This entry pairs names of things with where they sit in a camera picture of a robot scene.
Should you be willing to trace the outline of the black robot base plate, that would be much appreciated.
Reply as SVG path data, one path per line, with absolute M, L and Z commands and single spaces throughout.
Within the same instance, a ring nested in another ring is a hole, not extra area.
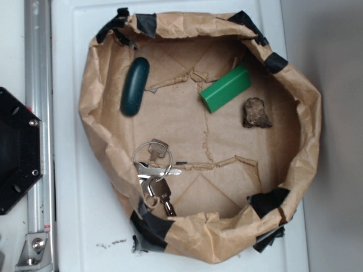
M 1 88 L 1 215 L 42 177 L 41 120 Z

